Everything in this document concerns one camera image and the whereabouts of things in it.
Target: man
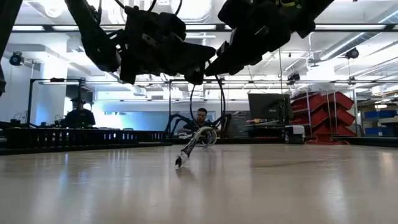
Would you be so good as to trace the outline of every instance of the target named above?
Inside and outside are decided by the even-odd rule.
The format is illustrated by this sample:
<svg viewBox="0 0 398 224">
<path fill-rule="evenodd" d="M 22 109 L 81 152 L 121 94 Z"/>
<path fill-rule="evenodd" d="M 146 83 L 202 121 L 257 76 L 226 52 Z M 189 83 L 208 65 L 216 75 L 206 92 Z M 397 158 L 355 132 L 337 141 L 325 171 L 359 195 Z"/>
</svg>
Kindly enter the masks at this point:
<svg viewBox="0 0 398 224">
<path fill-rule="evenodd" d="M 73 103 L 73 111 L 69 112 L 65 117 L 64 124 L 69 128 L 87 128 L 95 125 L 94 114 L 84 109 L 84 100 L 79 98 L 71 99 Z"/>
<path fill-rule="evenodd" d="M 199 128 L 204 126 L 210 126 L 211 124 L 206 122 L 207 110 L 204 108 L 199 108 L 197 111 L 197 118 L 196 123 Z M 197 131 L 199 128 L 195 125 L 194 122 L 186 124 L 183 128 L 180 128 L 177 132 L 178 133 L 191 133 Z"/>
</svg>

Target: camera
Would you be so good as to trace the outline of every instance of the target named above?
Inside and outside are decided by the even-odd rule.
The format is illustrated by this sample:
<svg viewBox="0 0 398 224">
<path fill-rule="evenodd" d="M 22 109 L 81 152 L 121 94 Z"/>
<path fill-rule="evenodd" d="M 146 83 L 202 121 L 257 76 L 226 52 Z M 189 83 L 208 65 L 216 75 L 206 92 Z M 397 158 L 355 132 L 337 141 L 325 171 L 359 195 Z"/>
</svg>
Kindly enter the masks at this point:
<svg viewBox="0 0 398 224">
<path fill-rule="evenodd" d="M 22 52 L 13 52 L 9 62 L 13 66 L 23 65 L 25 60 L 24 57 L 22 56 Z"/>
</svg>

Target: computer monitor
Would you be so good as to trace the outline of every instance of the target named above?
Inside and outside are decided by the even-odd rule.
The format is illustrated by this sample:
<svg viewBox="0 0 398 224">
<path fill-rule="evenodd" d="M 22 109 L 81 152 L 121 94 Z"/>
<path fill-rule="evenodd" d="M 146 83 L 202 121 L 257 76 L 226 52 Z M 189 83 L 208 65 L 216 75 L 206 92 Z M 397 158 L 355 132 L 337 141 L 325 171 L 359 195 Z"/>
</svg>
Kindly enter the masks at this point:
<svg viewBox="0 0 398 224">
<path fill-rule="evenodd" d="M 289 95 L 249 93 L 248 97 L 252 119 L 293 119 Z"/>
</svg>

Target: ceiling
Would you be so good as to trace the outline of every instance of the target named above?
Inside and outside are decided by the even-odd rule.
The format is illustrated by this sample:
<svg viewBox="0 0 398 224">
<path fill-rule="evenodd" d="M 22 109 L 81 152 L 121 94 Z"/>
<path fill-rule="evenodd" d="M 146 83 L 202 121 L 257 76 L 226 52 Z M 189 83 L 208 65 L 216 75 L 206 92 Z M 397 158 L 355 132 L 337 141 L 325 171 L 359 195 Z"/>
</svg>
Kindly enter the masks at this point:
<svg viewBox="0 0 398 224">
<path fill-rule="evenodd" d="M 98 5 L 98 0 L 89 0 L 89 3 Z M 154 11 L 173 12 L 179 0 L 157 0 Z M 183 0 L 182 9 L 179 16 L 186 23 L 216 24 L 220 23 L 217 13 L 221 9 L 224 0 Z M 125 0 L 124 4 L 137 4 L 140 7 L 148 8 L 150 0 Z M 123 24 L 125 17 L 120 8 L 113 0 L 103 0 L 103 24 Z M 377 1 L 377 0 L 335 0 L 317 19 L 317 24 L 375 24 L 375 23 L 398 23 L 398 1 Z M 59 25 L 74 24 L 74 21 L 66 9 L 63 0 L 25 0 L 16 21 L 16 24 L 51 24 Z M 209 45 L 218 48 L 224 41 L 229 40 L 228 32 L 202 32 L 189 33 L 187 41 L 197 44 Z M 13 47 L 32 47 L 32 45 L 43 45 L 48 48 L 47 53 L 58 54 L 65 63 L 68 63 L 69 77 L 85 77 L 91 81 L 115 81 L 111 75 L 98 70 L 95 65 L 79 48 L 78 33 L 13 33 L 9 40 L 8 51 L 13 51 Z M 280 51 L 268 52 L 263 55 L 263 60 L 255 66 L 250 66 L 240 71 L 234 76 L 225 75 L 225 80 L 278 80 L 278 75 L 283 74 L 283 78 L 293 71 L 299 72 L 302 80 L 347 80 L 350 75 L 355 75 L 357 79 L 396 79 L 398 76 L 398 59 L 395 52 L 398 50 L 396 41 L 398 32 L 386 33 L 360 33 L 360 32 L 314 32 L 305 39 L 301 39 L 297 34 L 292 34 L 289 43 L 281 47 Z M 359 50 L 359 57 L 348 61 L 340 58 L 340 55 L 347 50 L 356 47 Z M 337 55 L 327 58 L 328 54 Z M 43 61 L 40 54 L 30 52 L 30 58 Z M 172 77 L 153 77 L 144 75 L 138 78 L 139 81 L 164 81 Z M 336 88 L 351 89 L 357 87 L 362 94 L 368 96 L 376 94 L 376 89 L 372 85 L 340 85 Z M 393 86 L 383 84 L 380 90 L 385 90 Z M 147 97 L 150 95 L 164 95 L 168 97 L 167 86 L 163 85 L 141 85 L 146 89 Z M 239 98 L 242 89 L 261 89 L 260 91 L 272 92 L 280 85 L 270 84 L 235 84 L 227 85 L 230 98 Z M 98 92 L 122 92 L 132 91 L 126 85 L 88 85 L 93 91 Z M 283 86 L 286 91 L 291 87 Z M 172 88 L 175 98 L 188 96 L 190 90 L 187 84 L 176 85 Z M 198 97 L 220 97 L 220 92 L 214 85 L 205 85 Z"/>
</svg>

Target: person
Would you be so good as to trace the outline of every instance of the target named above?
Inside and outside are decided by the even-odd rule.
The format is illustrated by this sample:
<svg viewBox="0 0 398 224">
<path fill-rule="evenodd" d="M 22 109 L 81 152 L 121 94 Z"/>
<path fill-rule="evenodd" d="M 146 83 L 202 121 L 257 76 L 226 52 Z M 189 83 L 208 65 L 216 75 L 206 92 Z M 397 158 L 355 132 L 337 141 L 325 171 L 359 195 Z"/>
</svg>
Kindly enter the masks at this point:
<svg viewBox="0 0 398 224">
<path fill-rule="evenodd" d="M 90 128 L 95 125 L 94 114 L 84 109 L 85 101 L 79 98 L 71 99 L 73 111 L 69 112 L 64 119 L 64 124 L 69 128 Z"/>
<path fill-rule="evenodd" d="M 186 124 L 184 127 L 180 128 L 178 133 L 191 133 L 197 131 L 199 128 L 204 126 L 211 126 L 209 122 L 206 122 L 207 110 L 204 108 L 199 108 L 197 111 L 196 124 L 194 122 L 190 122 Z"/>
</svg>

